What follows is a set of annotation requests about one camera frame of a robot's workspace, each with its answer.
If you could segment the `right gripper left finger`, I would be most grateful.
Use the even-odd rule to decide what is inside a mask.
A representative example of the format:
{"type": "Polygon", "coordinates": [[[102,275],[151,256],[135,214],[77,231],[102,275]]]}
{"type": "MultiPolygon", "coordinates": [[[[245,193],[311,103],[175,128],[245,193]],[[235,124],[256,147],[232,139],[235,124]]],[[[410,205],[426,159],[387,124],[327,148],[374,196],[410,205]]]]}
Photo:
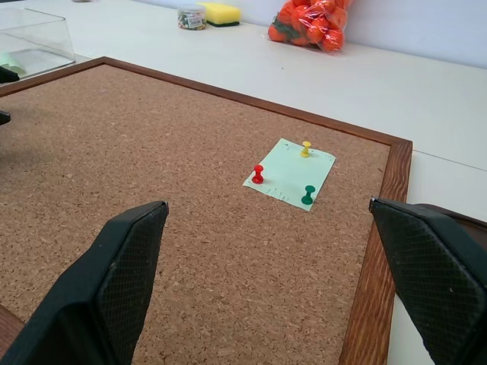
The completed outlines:
{"type": "Polygon", "coordinates": [[[151,202],[105,223],[56,280],[0,365],[132,365],[169,213],[151,202]]]}

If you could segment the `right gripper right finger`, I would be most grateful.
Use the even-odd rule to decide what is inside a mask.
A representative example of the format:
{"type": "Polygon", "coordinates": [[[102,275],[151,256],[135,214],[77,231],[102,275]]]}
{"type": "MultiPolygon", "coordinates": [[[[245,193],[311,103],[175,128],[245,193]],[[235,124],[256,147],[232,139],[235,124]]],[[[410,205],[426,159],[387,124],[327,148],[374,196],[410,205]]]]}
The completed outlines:
{"type": "Polygon", "coordinates": [[[487,365],[487,222],[372,198],[396,286],[435,365],[487,365]]]}

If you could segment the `wood framed cork board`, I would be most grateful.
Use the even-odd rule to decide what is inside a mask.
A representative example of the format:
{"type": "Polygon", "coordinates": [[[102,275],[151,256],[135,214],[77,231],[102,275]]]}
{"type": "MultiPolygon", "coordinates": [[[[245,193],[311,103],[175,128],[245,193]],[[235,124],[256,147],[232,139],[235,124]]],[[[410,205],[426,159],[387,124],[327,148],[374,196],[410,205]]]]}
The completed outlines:
{"type": "Polygon", "coordinates": [[[112,216],[169,205],[135,365],[387,365],[368,210],[410,141],[100,58],[0,87],[0,305],[28,319],[112,216]],[[336,158],[305,211],[243,185],[280,139],[336,158]]]}

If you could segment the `light green paper note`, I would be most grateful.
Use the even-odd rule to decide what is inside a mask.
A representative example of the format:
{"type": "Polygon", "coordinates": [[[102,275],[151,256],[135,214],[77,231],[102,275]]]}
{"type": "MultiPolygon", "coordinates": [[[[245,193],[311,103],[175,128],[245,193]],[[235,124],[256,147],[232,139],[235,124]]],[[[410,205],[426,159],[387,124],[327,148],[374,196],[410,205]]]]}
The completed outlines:
{"type": "Polygon", "coordinates": [[[244,180],[243,185],[309,211],[313,204],[304,205],[301,202],[301,198],[305,195],[305,186],[315,187],[316,191],[312,194],[315,202],[336,158],[329,153],[313,149],[311,146],[310,156],[303,158],[300,155],[302,149],[302,144],[295,144],[284,138],[280,139],[259,163],[264,168],[263,183],[253,183],[251,178],[254,172],[252,172],[244,180]]]}

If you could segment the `small glass jar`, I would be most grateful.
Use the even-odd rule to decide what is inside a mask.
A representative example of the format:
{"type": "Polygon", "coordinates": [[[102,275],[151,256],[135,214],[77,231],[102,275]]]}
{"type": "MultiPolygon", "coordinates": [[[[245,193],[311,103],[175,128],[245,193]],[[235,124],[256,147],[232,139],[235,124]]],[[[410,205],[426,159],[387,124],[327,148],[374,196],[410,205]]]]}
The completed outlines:
{"type": "Polygon", "coordinates": [[[206,9],[203,5],[181,5],[177,9],[177,25],[184,30],[204,30],[206,9]]]}

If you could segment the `clear plastic container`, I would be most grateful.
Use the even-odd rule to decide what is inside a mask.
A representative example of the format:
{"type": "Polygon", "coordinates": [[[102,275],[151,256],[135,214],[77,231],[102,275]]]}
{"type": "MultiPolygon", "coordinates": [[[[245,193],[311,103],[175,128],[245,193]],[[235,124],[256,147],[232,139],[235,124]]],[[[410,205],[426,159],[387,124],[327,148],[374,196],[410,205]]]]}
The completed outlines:
{"type": "Polygon", "coordinates": [[[64,17],[28,8],[0,9],[0,68],[23,79],[75,62],[64,17]]]}

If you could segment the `yellow sponge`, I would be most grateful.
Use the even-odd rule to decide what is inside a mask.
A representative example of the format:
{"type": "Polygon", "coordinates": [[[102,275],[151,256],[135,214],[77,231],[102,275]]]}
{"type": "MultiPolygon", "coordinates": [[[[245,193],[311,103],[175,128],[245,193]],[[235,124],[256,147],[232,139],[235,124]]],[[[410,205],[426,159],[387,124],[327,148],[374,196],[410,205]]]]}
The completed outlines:
{"type": "Polygon", "coordinates": [[[218,2],[198,2],[205,8],[206,22],[214,27],[232,27],[240,24],[240,9],[218,2]]]}

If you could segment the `bag of orange fruits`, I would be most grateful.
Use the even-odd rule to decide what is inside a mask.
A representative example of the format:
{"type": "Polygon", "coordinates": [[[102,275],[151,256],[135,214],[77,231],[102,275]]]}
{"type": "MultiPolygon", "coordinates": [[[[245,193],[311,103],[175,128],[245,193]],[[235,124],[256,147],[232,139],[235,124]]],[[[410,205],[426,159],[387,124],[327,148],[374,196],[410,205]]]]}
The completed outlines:
{"type": "Polygon", "coordinates": [[[277,43],[320,49],[342,50],[348,10],[354,0],[287,0],[268,28],[268,38],[277,43]]]}

